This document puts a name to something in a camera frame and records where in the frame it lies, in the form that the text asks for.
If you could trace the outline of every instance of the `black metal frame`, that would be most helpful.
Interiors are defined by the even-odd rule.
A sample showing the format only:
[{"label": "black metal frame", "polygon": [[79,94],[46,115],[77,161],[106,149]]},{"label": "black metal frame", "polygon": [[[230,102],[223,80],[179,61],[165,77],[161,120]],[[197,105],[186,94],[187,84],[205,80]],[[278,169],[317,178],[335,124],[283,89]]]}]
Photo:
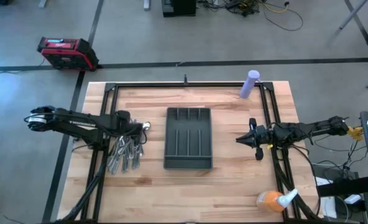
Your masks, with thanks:
[{"label": "black metal frame", "polygon": [[[184,82],[106,83],[100,113],[101,114],[106,113],[108,97],[109,97],[109,94],[111,92],[113,93],[113,100],[112,100],[112,104],[111,104],[110,113],[115,112],[116,105],[117,105],[117,97],[118,97],[119,88],[230,87],[230,86],[231,87],[241,87],[241,86],[243,86],[243,84],[244,84],[244,82],[190,82],[190,83],[188,83],[187,80],[186,80],[186,77],[185,77]],[[269,114],[269,106],[268,106],[267,97],[266,97],[266,94],[265,94],[266,90],[268,90],[269,93],[270,93],[275,122],[279,123],[280,122],[280,116],[279,116],[278,105],[277,105],[277,100],[276,100],[276,97],[275,97],[273,83],[272,82],[255,83],[255,87],[260,89],[260,95],[261,95],[261,99],[262,99],[262,106],[263,106],[266,125],[271,124],[271,119],[270,119],[270,114]],[[109,149],[107,148],[103,152],[102,163],[106,163],[106,160],[107,160],[107,157],[108,157],[108,150]],[[295,186],[294,181],[293,181],[293,176],[292,176],[292,170],[290,168],[290,162],[289,162],[287,151],[288,151],[288,149],[282,149],[282,158],[283,158],[283,164],[284,164],[284,169],[285,169],[285,175],[288,179],[287,184],[289,184],[291,186]],[[277,188],[278,188],[279,192],[284,193],[283,183],[282,183],[281,179],[279,178],[279,176],[277,175],[277,171],[278,170],[282,171],[282,169],[281,169],[280,164],[279,164],[277,149],[275,147],[273,147],[271,149],[271,154],[272,154],[272,160],[273,160],[273,165],[274,165],[274,170],[275,170],[275,178],[276,178],[276,181],[277,181]],[[91,156],[91,164],[90,164],[90,169],[89,169],[89,174],[88,174],[87,185],[86,185],[87,187],[89,186],[91,180],[94,178],[94,172],[95,172],[95,168],[96,168],[97,157],[98,157],[98,151],[93,151],[93,155]],[[100,209],[100,205],[101,205],[101,196],[102,196],[102,193],[103,193],[104,176],[105,176],[105,172],[102,174],[101,180],[98,183],[98,189],[97,189],[97,193],[96,193],[96,200],[95,200],[95,203],[94,203],[92,221],[97,221],[98,220],[99,209]],[[87,219],[88,203],[89,203],[89,199],[86,201],[85,205],[82,208],[80,220],[86,220]],[[301,219],[299,206],[297,205],[297,203],[295,201],[292,202],[292,205],[293,205],[293,214],[294,214],[295,218],[289,218],[288,210],[285,209],[282,212],[284,223],[288,223],[288,224],[289,223],[291,223],[291,224],[331,223],[331,222],[326,222],[326,221],[321,221],[321,220],[304,220],[304,219]]]}]

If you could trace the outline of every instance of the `wooden table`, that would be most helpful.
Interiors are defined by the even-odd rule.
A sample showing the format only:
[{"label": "wooden table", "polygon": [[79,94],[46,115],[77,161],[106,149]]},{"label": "wooden table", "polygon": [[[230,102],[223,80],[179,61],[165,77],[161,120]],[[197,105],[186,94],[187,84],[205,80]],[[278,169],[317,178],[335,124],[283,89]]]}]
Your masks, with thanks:
[{"label": "wooden table", "polygon": [[[89,83],[84,113],[99,114],[104,86]],[[282,122],[298,122],[289,83],[274,82],[274,88]],[[251,97],[243,100],[239,89],[119,88],[117,109],[130,111],[133,119],[150,121],[152,126],[139,169],[106,173],[99,222],[281,222],[281,213],[261,212],[255,205],[261,192],[277,188],[271,153],[264,147],[263,160],[256,161],[255,149],[235,142],[249,131],[250,117],[256,118],[258,125],[265,124],[260,90],[253,89]],[[163,169],[167,107],[211,108],[213,170]],[[73,153],[58,218],[64,217],[84,192],[91,153],[85,148]],[[300,195],[316,210],[318,197],[309,163],[296,150],[290,150],[289,157]]]}]

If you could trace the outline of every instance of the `concrete floor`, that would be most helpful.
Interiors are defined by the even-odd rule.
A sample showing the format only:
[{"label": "concrete floor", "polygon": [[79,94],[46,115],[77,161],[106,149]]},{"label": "concrete floor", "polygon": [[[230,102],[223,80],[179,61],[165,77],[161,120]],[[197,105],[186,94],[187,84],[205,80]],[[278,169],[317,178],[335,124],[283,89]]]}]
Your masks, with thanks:
[{"label": "concrete floor", "polygon": [[[37,8],[38,3],[16,0],[0,6],[0,66],[38,65],[42,57],[36,46],[42,36],[88,38],[98,1],[50,0],[45,9]],[[164,19],[156,0],[152,0],[149,12],[143,11],[142,0],[103,3],[93,44],[102,64],[368,58],[368,45],[354,21],[338,32],[349,13],[343,0],[291,1],[290,7],[304,19],[304,27],[297,32],[273,26],[262,13],[243,18],[224,10],[214,13],[200,8],[195,17]],[[285,26],[298,22],[291,14],[269,16]],[[368,33],[368,3],[359,18]],[[368,110],[368,90],[364,88],[368,62],[296,61],[287,65],[100,69],[86,73],[77,110],[83,105],[88,82],[183,80],[183,74],[189,80],[243,80],[250,69],[259,70],[266,81],[290,82],[302,122],[339,115],[349,116],[347,123],[357,126],[359,112]],[[69,108],[77,78],[78,72],[56,70],[0,74],[0,223],[10,223],[3,215],[24,223],[41,222],[62,134],[29,131],[22,119],[37,106]],[[332,137],[321,144],[348,149],[350,141]],[[313,162],[329,159],[341,164],[346,160],[346,153],[309,149]],[[364,153],[354,153],[353,160]],[[368,159],[355,163],[352,171],[368,175]],[[54,218],[63,185],[61,181]]]}]

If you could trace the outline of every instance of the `portable generator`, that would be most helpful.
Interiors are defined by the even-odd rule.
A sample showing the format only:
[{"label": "portable generator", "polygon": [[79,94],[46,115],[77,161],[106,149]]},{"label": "portable generator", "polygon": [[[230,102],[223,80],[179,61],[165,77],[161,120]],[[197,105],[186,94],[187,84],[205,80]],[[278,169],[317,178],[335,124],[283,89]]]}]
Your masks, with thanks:
[{"label": "portable generator", "polygon": [[56,69],[95,71],[98,59],[89,42],[83,39],[43,37],[37,51]]}]

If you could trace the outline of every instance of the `orange bottle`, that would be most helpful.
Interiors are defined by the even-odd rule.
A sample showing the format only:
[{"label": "orange bottle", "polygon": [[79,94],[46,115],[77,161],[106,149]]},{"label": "orange bottle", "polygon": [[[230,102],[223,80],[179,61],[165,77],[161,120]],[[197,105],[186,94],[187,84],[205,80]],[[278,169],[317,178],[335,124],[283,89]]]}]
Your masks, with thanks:
[{"label": "orange bottle", "polygon": [[257,206],[262,210],[272,212],[282,212],[289,206],[290,202],[296,197],[297,189],[293,189],[286,195],[278,191],[267,191],[261,193],[257,198]]}]

